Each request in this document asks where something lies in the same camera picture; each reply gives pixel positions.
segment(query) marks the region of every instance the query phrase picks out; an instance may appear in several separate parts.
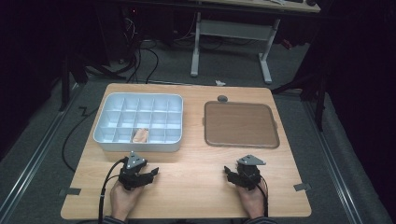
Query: wooden table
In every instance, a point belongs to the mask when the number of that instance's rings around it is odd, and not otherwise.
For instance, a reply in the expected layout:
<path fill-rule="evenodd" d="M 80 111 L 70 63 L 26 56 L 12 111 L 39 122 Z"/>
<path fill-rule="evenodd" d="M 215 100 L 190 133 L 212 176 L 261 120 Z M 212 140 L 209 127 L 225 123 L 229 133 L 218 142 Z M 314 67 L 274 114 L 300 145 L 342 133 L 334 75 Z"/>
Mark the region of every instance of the wooden table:
<path fill-rule="evenodd" d="M 252 154 L 267 162 L 258 166 L 269 189 L 270 217 L 307 217 L 311 207 L 303 190 L 294 185 L 302 183 L 290 145 L 270 90 L 265 88 L 172 86 L 145 84 L 110 84 L 104 99 L 111 92 L 176 93 L 183 97 L 183 135 L 177 152 L 139 152 L 148 160 L 141 173 L 156 167 L 160 172 L 153 184 L 147 185 L 134 211 L 133 218 L 222 218 L 246 217 L 237 191 L 224 174 L 224 165 L 236 172 L 236 161 Z M 204 139 L 204 104 L 226 95 L 229 102 L 269 105 L 274 114 L 280 146 L 269 148 L 212 147 Z M 81 189 L 79 195 L 67 195 L 62 209 L 65 219 L 95 219 L 101 187 L 110 167 L 129 152 L 108 152 L 93 140 L 97 113 L 87 144 L 81 155 L 70 188 Z M 113 174 L 117 175 L 121 164 Z M 109 192 L 116 178 L 107 184 L 104 214 L 111 213 Z"/>

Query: storage box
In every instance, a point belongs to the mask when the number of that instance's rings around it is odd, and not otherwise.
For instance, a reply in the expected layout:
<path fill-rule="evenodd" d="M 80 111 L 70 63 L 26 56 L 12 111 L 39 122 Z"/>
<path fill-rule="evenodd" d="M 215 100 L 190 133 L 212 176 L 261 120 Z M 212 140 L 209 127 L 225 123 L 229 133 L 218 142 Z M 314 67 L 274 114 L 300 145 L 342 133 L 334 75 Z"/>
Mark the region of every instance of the storage box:
<path fill-rule="evenodd" d="M 107 96 L 93 139 L 107 151 L 179 149 L 183 127 L 183 99 L 177 94 L 114 92 Z M 135 143 L 139 129 L 147 142 Z"/>

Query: person's left hand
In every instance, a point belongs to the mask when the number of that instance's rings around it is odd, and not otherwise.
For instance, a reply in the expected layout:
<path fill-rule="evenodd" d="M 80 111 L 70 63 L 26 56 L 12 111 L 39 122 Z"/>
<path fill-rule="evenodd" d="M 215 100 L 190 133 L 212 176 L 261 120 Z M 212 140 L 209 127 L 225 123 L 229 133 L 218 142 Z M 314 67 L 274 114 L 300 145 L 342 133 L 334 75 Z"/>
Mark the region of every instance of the person's left hand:
<path fill-rule="evenodd" d="M 127 190 L 120 181 L 117 181 L 110 192 L 111 216 L 125 221 L 128 214 L 134 209 L 143 188 L 144 186 Z"/>

